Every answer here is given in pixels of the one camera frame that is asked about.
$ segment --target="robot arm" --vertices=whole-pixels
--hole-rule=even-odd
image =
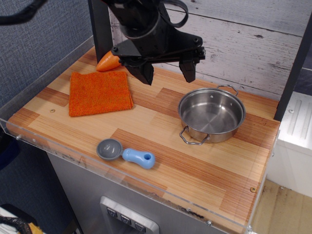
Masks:
[[[112,53],[129,72],[145,84],[152,84],[153,63],[179,61],[187,82],[195,80],[195,66],[205,59],[202,38],[176,28],[188,18],[187,6],[180,0],[102,0],[120,23],[126,41]],[[165,3],[181,7],[186,15],[180,23],[170,21]]]

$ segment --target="orange carrot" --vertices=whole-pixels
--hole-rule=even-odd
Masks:
[[[96,70],[98,72],[105,72],[120,66],[119,57],[112,54],[111,51],[107,52],[103,58],[98,62]]]

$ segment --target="button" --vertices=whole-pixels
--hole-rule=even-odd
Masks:
[[[121,215],[120,218],[121,218],[121,221],[124,222],[125,224],[131,225],[131,219],[123,215]]]
[[[136,226],[136,229],[139,230],[140,232],[146,233],[146,229],[145,229],[145,227],[143,225],[135,222],[135,226]]]
[[[110,216],[117,218],[117,212],[107,207],[107,212]]]

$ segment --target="measuring spoon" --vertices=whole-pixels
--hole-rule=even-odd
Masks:
[[[155,156],[150,152],[137,151],[134,149],[122,150],[122,145],[118,140],[105,139],[97,146],[97,155],[106,160],[116,160],[120,155],[128,162],[134,162],[144,169],[150,169],[155,164]]]

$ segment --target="spoon handle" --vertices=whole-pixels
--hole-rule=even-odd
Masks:
[[[125,149],[122,158],[128,162],[134,162],[144,169],[151,169],[155,164],[155,156],[150,152]]]

